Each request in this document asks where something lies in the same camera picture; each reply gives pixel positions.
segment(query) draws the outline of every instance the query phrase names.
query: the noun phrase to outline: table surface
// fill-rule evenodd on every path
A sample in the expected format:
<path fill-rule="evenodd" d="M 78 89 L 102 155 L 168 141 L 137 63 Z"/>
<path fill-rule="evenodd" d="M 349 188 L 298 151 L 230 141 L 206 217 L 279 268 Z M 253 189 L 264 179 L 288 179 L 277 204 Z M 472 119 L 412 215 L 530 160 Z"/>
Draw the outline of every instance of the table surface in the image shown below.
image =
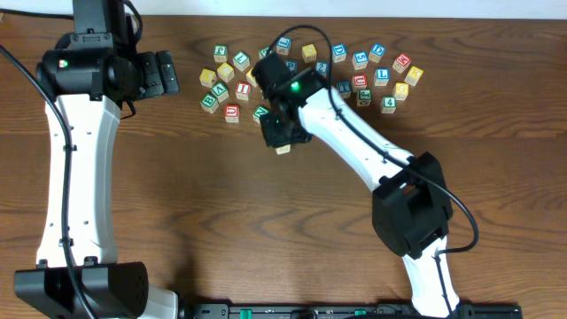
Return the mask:
<path fill-rule="evenodd" d="M 258 50 L 285 28 L 312 23 L 349 52 L 374 42 L 391 67 L 406 52 L 424 76 L 395 114 L 380 114 L 386 88 L 356 108 L 381 134 L 414 154 L 441 162 L 449 188 L 480 228 L 475 250 L 450 256 L 463 300 L 519 303 L 526 318 L 567 313 L 567 24 L 564 21 L 469 19 L 279 19 L 144 17 L 139 51 L 170 50 L 181 93 L 137 103 L 120 124 L 113 156 L 113 222 L 120 262 L 143 261 L 152 283 L 190 300 L 235 303 L 374 303 L 411 298 L 400 257 L 371 225 L 370 193 L 316 138 L 276 156 L 265 146 L 250 102 L 230 102 L 241 122 L 205 113 L 203 67 L 216 68 L 213 47 L 229 57 Z M 30 69 L 72 21 L 4 17 L 0 38 Z M 319 35 L 291 35 L 291 56 Z M 354 74 L 348 60 L 333 82 Z M 48 200 L 49 134 L 43 101 L 0 58 L 0 316 L 36 317 L 13 292 L 13 272 L 33 268 Z M 362 73 L 376 68 L 370 62 Z M 349 104 L 354 105 L 351 97 Z M 471 231 L 455 209 L 449 244 Z"/>

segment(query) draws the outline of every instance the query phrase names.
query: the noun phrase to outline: number block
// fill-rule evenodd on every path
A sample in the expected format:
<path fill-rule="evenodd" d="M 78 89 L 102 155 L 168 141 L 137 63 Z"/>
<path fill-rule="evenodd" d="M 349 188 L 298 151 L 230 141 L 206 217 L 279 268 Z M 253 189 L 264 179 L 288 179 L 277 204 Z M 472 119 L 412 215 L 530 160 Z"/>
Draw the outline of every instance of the number block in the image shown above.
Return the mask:
<path fill-rule="evenodd" d="M 396 83 L 393 88 L 393 96 L 396 97 L 398 101 L 404 101 L 409 94 L 409 85 L 406 83 Z"/>
<path fill-rule="evenodd" d="M 417 66 L 412 66 L 409 69 L 408 75 L 406 75 L 406 80 L 404 80 L 404 82 L 410 84 L 411 86 L 415 86 L 419 81 L 419 79 L 422 77 L 422 75 L 423 75 L 422 69 L 420 69 Z"/>
<path fill-rule="evenodd" d="M 382 102 L 380 103 L 381 113 L 394 113 L 396 112 L 396 98 L 395 97 L 382 97 Z"/>
<path fill-rule="evenodd" d="M 240 121 L 240 109 L 238 105 L 227 105 L 224 109 L 224 120 L 227 123 L 238 123 Z"/>
<path fill-rule="evenodd" d="M 203 69 L 201 76 L 199 76 L 199 79 L 201 80 L 201 84 L 204 87 L 212 88 L 214 83 L 216 82 L 216 75 L 214 74 L 214 71 Z"/>
<path fill-rule="evenodd" d="M 219 103 L 229 98 L 229 89 L 226 85 L 222 84 L 222 82 L 216 83 L 211 91 L 213 92 L 214 97 L 216 97 Z"/>
<path fill-rule="evenodd" d="M 232 80 L 232 78 L 234 77 L 234 69 L 226 62 L 221 64 L 221 66 L 216 69 L 216 73 L 226 83 L 230 82 L 230 80 Z"/>
<path fill-rule="evenodd" d="M 372 62 L 378 63 L 384 56 L 384 53 L 386 53 L 386 48 L 380 45 L 380 43 L 374 43 L 372 49 L 370 49 L 369 59 Z"/>
<path fill-rule="evenodd" d="M 349 98 L 351 96 L 351 92 L 353 92 L 351 83 L 349 83 L 348 81 L 337 83 L 337 88 L 338 94 L 340 94 L 342 98 Z"/>
<path fill-rule="evenodd" d="M 279 40 L 277 40 L 276 44 L 276 52 L 282 55 L 290 54 L 291 48 L 291 39 L 282 36 Z"/>
<path fill-rule="evenodd" d="M 366 55 L 365 51 L 360 51 L 353 54 L 354 70 L 361 70 L 363 68 L 366 68 L 368 64 L 369 57 Z"/>
<path fill-rule="evenodd" d="M 368 86 L 366 75 L 353 76 L 352 84 L 353 84 L 353 92 L 358 92 L 359 89 L 366 89 L 366 87 Z"/>
<path fill-rule="evenodd" d="M 285 64 L 290 69 L 291 74 L 295 75 L 298 73 L 298 63 L 296 61 L 287 60 Z"/>
<path fill-rule="evenodd" d="M 376 69 L 374 73 L 374 86 L 386 86 L 390 81 L 390 70 L 387 68 Z"/>
<path fill-rule="evenodd" d="M 201 107 L 209 113 L 214 113 L 219 107 L 219 101 L 217 101 L 211 93 L 206 93 L 205 97 L 201 100 Z"/>
<path fill-rule="evenodd" d="M 252 87 L 248 83 L 239 82 L 237 84 L 237 99 L 248 101 Z"/>
<path fill-rule="evenodd" d="M 361 89 L 356 95 L 356 104 L 358 106 L 368 106 L 372 101 L 372 91 L 369 89 Z"/>
<path fill-rule="evenodd" d="M 229 47 L 221 44 L 215 45 L 213 56 L 215 62 L 226 62 L 229 58 Z"/>
<path fill-rule="evenodd" d="M 327 73 L 329 72 L 329 64 L 325 62 L 317 62 L 315 64 L 315 71 L 317 71 L 322 77 L 327 77 Z"/>
<path fill-rule="evenodd" d="M 333 62 L 338 63 L 346 60 L 346 46 L 341 43 L 333 46 Z"/>
<path fill-rule="evenodd" d="M 232 63 L 238 70 L 240 70 L 240 72 L 244 72 L 245 69 L 250 66 L 250 57 L 248 57 L 248 55 L 243 51 L 240 51 L 236 56 L 234 56 Z"/>
<path fill-rule="evenodd" d="M 262 116 L 264 114 L 268 114 L 268 113 L 269 113 L 269 109 L 260 105 L 260 106 L 258 106 L 256 111 L 254 111 L 254 114 L 252 115 L 252 117 L 254 118 L 254 121 L 256 123 L 260 124 L 260 116 Z"/>
<path fill-rule="evenodd" d="M 308 44 L 301 48 L 301 57 L 305 63 L 314 62 L 317 60 L 317 49 L 313 44 Z"/>
<path fill-rule="evenodd" d="M 403 73 L 404 71 L 406 71 L 406 69 L 408 68 L 409 64 L 411 63 L 411 58 L 409 58 L 407 55 L 401 53 L 395 61 L 393 61 L 393 66 L 392 68 L 396 71 L 398 71 L 398 73 Z"/>

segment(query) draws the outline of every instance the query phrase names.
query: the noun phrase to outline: white wall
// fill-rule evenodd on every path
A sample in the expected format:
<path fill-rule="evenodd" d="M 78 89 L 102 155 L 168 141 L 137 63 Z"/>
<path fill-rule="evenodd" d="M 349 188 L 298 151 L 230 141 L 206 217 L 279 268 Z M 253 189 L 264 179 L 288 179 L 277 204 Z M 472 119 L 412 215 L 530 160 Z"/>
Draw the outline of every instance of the white wall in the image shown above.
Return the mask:
<path fill-rule="evenodd" d="M 567 19 L 567 0 L 132 0 L 141 14 Z M 71 13 L 72 0 L 0 0 L 0 8 Z"/>

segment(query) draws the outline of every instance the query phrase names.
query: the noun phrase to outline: wood grain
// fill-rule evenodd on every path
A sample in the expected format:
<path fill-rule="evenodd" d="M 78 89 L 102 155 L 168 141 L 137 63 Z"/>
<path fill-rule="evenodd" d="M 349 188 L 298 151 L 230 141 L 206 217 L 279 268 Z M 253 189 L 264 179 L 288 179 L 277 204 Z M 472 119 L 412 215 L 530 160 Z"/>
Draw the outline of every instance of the wood grain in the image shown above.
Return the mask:
<path fill-rule="evenodd" d="M 349 52 L 407 53 L 424 76 L 395 114 L 379 113 L 374 88 L 360 115 L 394 143 L 434 154 L 447 184 L 473 211 L 480 242 L 451 256 L 462 299 L 519 303 L 526 318 L 567 316 L 567 23 L 469 19 L 277 19 L 145 17 L 139 51 L 171 50 L 179 95 L 143 101 L 120 124 L 113 158 L 113 220 L 120 261 L 143 261 L 157 285 L 236 303 L 362 303 L 410 299 L 401 259 L 371 226 L 370 196 L 358 176 L 319 140 L 276 156 L 252 121 L 263 103 L 252 90 L 241 122 L 201 110 L 198 82 L 229 56 L 258 50 L 288 26 L 313 23 Z M 71 21 L 8 15 L 2 45 L 33 69 Z M 322 40 L 298 31 L 290 58 Z M 336 65 L 333 81 L 353 75 Z M 13 272 L 34 266 L 49 176 L 43 101 L 0 59 L 0 316 L 38 317 L 13 292 Z M 371 64 L 363 73 L 371 75 Z M 228 102 L 235 98 L 236 71 Z M 450 245 L 470 240 L 455 213 Z"/>

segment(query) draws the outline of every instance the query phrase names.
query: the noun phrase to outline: wooden block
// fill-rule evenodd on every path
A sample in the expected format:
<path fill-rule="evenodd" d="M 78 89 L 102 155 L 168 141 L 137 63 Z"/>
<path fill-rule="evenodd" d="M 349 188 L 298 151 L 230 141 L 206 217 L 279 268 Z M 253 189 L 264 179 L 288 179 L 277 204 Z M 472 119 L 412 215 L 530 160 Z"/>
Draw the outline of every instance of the wooden block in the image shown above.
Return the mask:
<path fill-rule="evenodd" d="M 333 62 L 338 63 L 346 60 L 346 46 L 341 43 L 333 46 Z"/>
<path fill-rule="evenodd" d="M 234 77 L 234 69 L 226 62 L 221 64 L 221 66 L 216 69 L 216 73 L 226 83 L 230 82 L 230 80 L 232 80 L 232 78 Z"/>
<path fill-rule="evenodd" d="M 227 47 L 226 45 L 215 45 L 214 46 L 214 61 L 215 62 L 226 62 L 228 61 L 228 57 L 229 57 L 229 47 Z"/>
<path fill-rule="evenodd" d="M 382 97 L 382 102 L 380 103 L 381 113 L 394 113 L 396 112 L 396 98 L 395 97 Z"/>
<path fill-rule="evenodd" d="M 264 114 L 268 114 L 268 113 L 269 113 L 269 109 L 260 105 L 260 106 L 258 106 L 256 111 L 254 111 L 254 114 L 252 115 L 252 117 L 254 118 L 254 121 L 256 123 L 260 124 L 260 116 L 262 116 Z"/>
<path fill-rule="evenodd" d="M 317 49 L 313 44 L 308 44 L 301 48 L 301 57 L 305 63 L 314 62 L 317 60 Z"/>
<path fill-rule="evenodd" d="M 356 95 L 356 105 L 368 106 L 372 101 L 372 91 L 369 89 L 360 89 Z"/>
<path fill-rule="evenodd" d="M 386 86 L 390 80 L 390 70 L 378 68 L 374 73 L 374 86 Z"/>
<path fill-rule="evenodd" d="M 351 96 L 351 92 L 353 89 L 351 88 L 351 83 L 349 81 L 339 82 L 337 83 L 338 94 L 342 98 L 349 98 Z"/>
<path fill-rule="evenodd" d="M 290 54 L 291 48 L 291 39 L 282 36 L 279 40 L 277 40 L 276 44 L 276 52 L 282 55 Z"/>
<path fill-rule="evenodd" d="M 374 43 L 374 45 L 372 45 L 372 49 L 370 49 L 369 60 L 378 63 L 384 56 L 385 52 L 385 47 L 380 45 L 380 43 Z"/>
<path fill-rule="evenodd" d="M 252 87 L 248 83 L 239 82 L 237 84 L 237 99 L 248 101 Z"/>
<path fill-rule="evenodd" d="M 227 105 L 224 109 L 224 120 L 227 123 L 238 123 L 240 121 L 240 109 L 238 105 Z"/>
<path fill-rule="evenodd" d="M 411 86 L 415 86 L 419 81 L 419 79 L 422 77 L 422 75 L 423 75 L 422 69 L 420 69 L 417 66 L 412 66 L 409 69 L 408 75 L 406 75 L 406 80 L 404 80 L 404 82 L 410 84 Z"/>
<path fill-rule="evenodd" d="M 205 97 L 201 100 L 201 107 L 209 113 L 214 113 L 219 107 L 219 101 L 217 101 L 211 93 L 206 93 Z"/>
<path fill-rule="evenodd" d="M 325 62 L 317 62 L 315 64 L 315 71 L 317 71 L 322 77 L 326 78 L 329 72 L 329 64 Z"/>
<path fill-rule="evenodd" d="M 216 97 L 219 103 L 229 98 L 229 88 L 227 88 L 227 86 L 222 82 L 216 83 L 211 91 L 213 92 L 214 97 Z"/>
<path fill-rule="evenodd" d="M 201 76 L 199 76 L 199 79 L 201 80 L 201 84 L 204 87 L 212 88 L 214 83 L 216 82 L 216 75 L 214 74 L 214 71 L 203 69 Z"/>
<path fill-rule="evenodd" d="M 409 85 L 406 83 L 396 83 L 396 86 L 393 88 L 393 96 L 396 97 L 398 101 L 403 101 L 408 97 L 409 94 Z"/>
<path fill-rule="evenodd" d="M 232 63 L 238 70 L 240 70 L 240 72 L 244 72 L 245 69 L 250 66 L 250 57 L 248 57 L 248 55 L 243 51 L 237 53 L 232 60 Z"/>
<path fill-rule="evenodd" d="M 369 64 L 369 57 L 365 51 L 356 52 L 353 54 L 354 70 L 361 70 Z"/>
<path fill-rule="evenodd" d="M 368 81 L 366 75 L 355 75 L 351 81 L 353 85 L 353 92 L 358 92 L 359 89 L 366 89 Z"/>
<path fill-rule="evenodd" d="M 406 71 L 406 69 L 408 68 L 409 64 L 411 63 L 411 58 L 409 58 L 407 55 L 401 53 L 395 61 L 393 61 L 393 66 L 392 68 L 396 71 L 398 71 L 398 73 L 403 73 L 404 71 Z"/>

